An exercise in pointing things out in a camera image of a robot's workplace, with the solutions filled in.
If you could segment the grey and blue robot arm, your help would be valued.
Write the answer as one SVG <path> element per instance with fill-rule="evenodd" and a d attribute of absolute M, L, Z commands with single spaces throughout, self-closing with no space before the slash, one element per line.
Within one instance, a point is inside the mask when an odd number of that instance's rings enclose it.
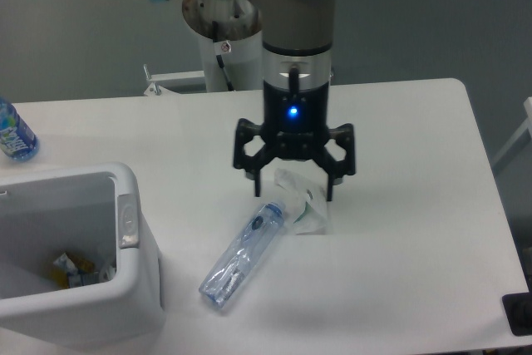
<path fill-rule="evenodd" d="M 274 159 L 312 160 L 340 184 L 356 172 L 356 151 L 352 124 L 327 125 L 335 0 L 243 1 L 261 19 L 264 121 L 239 120 L 234 167 L 259 184 Z"/>

